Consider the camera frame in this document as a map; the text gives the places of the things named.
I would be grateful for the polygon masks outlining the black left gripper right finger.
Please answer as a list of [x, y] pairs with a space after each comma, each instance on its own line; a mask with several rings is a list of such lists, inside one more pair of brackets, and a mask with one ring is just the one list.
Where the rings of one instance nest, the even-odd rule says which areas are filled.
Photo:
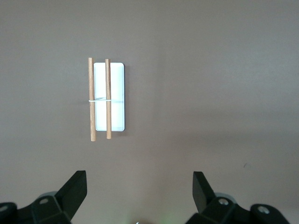
[[186, 224], [290, 224], [273, 206], [258, 203], [246, 210], [229, 197], [216, 195], [200, 171], [193, 173], [192, 196], [198, 212]]

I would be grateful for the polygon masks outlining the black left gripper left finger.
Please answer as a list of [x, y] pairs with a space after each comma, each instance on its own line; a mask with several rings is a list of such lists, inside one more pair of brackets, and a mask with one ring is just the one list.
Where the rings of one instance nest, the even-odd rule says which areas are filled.
[[0, 224], [72, 224], [87, 196], [86, 171], [74, 175], [55, 193], [47, 193], [18, 209], [13, 202], [0, 203]]

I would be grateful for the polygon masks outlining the white towel rack base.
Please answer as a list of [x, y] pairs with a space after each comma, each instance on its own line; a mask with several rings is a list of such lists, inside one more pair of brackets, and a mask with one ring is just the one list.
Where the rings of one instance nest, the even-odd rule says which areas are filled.
[[[110, 63], [111, 70], [111, 121], [112, 131], [125, 129], [124, 64]], [[96, 131], [107, 130], [107, 98], [105, 63], [94, 64], [95, 127]]]

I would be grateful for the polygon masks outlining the wooden rack rod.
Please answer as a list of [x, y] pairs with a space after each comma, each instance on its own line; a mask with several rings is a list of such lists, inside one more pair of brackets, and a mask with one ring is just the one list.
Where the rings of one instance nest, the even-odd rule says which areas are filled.
[[96, 141], [95, 125], [95, 98], [94, 98], [94, 62], [93, 58], [88, 58], [88, 78], [89, 78], [89, 107], [90, 107], [90, 138], [92, 142]]
[[108, 140], [112, 138], [112, 117], [111, 117], [111, 68], [110, 59], [105, 59], [105, 70], [106, 70], [106, 125]]

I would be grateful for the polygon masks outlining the brown table cover sheet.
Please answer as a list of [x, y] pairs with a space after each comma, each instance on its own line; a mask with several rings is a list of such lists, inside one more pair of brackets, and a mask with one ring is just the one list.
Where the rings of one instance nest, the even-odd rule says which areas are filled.
[[[89, 57], [124, 64], [110, 140]], [[73, 224], [185, 224], [194, 171], [299, 224], [299, 0], [0, 0], [0, 203], [77, 170]]]

